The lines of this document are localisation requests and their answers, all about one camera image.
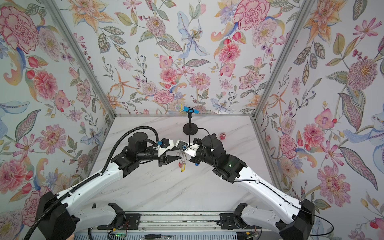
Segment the metal keyring with red handle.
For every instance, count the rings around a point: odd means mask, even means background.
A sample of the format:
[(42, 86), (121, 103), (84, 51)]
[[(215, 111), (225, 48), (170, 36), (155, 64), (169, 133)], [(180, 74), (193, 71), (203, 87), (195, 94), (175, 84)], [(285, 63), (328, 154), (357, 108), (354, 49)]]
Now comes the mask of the metal keyring with red handle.
[(179, 168), (181, 169), (182, 164), (183, 164), (183, 163), (186, 164), (186, 161), (187, 161), (187, 154), (186, 154), (185, 152), (179, 152), (179, 153), (177, 153), (177, 156), (179, 157), (179, 159), (178, 159), (178, 166), (179, 166)]

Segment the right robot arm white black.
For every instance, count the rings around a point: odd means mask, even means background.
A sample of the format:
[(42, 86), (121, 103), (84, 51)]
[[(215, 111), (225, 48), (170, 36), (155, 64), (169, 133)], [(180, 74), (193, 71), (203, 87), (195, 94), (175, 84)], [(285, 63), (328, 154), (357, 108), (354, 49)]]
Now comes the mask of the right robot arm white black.
[(284, 240), (307, 240), (315, 223), (315, 207), (308, 200), (289, 197), (256, 174), (239, 158), (227, 154), (216, 135), (194, 139), (185, 147), (192, 163), (206, 163), (220, 179), (240, 186), (259, 198), (268, 210), (240, 203), (234, 216), (240, 226), (255, 226), (278, 233)]

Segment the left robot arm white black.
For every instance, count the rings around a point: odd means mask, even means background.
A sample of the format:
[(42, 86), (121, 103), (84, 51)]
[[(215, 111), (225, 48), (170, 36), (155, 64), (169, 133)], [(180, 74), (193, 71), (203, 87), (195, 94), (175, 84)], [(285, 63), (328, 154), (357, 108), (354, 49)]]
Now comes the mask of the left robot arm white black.
[[(155, 140), (150, 140), (144, 130), (155, 133)], [(89, 209), (84, 205), (105, 188), (127, 177), (142, 162), (157, 161), (162, 167), (180, 159), (179, 156), (168, 156), (168, 151), (183, 151), (187, 147), (183, 141), (160, 140), (156, 130), (148, 126), (126, 132), (116, 142), (100, 171), (67, 190), (41, 197), (35, 222), (25, 238), (28, 240), (35, 229), (47, 240), (66, 240), (77, 231), (95, 226), (121, 229), (128, 220), (118, 204)]]

